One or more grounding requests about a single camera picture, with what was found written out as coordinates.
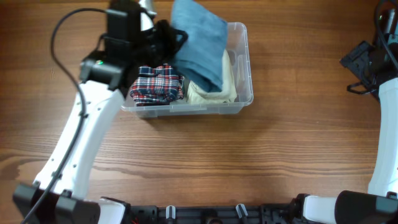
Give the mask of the red plaid cloth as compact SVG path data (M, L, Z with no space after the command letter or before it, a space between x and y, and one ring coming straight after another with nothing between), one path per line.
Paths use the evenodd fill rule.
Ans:
M169 105L184 99L184 77L169 64L159 67L139 67L138 78L131 85L129 95L137 106Z

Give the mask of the blue denim cloth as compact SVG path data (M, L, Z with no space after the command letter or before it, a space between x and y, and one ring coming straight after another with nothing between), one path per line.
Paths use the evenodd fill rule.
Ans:
M222 58L228 23L193 0L177 0L171 25L188 39L170 61L171 66L205 92L222 90Z

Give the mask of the cream cloth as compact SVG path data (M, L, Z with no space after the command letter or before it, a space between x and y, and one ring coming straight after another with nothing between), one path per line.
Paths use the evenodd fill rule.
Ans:
M187 103L197 104L218 104L233 103L237 97L234 83L233 69L227 50L224 50L222 58L222 78L223 84L220 92L206 92L196 83L191 81L187 90Z

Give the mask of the clear plastic storage bin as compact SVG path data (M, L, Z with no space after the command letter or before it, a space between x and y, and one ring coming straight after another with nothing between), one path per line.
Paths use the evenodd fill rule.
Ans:
M226 49L232 65L237 97L232 103L188 104L185 100L174 101L162 106L136 106L130 96L121 106L123 111L135 113L140 118L159 116L181 116L197 114L237 114L254 99L251 63L249 57L248 31L241 22L228 23Z

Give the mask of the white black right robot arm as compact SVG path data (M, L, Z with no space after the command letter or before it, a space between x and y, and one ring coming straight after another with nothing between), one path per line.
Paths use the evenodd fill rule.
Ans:
M367 193L299 195L287 220L314 223L397 223L397 8L374 11L373 43L358 44L340 63L359 80L347 91L370 94L381 106L376 165Z

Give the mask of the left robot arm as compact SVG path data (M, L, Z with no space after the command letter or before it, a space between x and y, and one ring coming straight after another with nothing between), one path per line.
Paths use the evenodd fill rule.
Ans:
M12 199L24 223L129 223L128 203L88 200L90 171L105 133L143 65L157 67L186 42L187 33L157 21L152 1L111 1L106 32L80 65L77 94L67 124L31 185Z

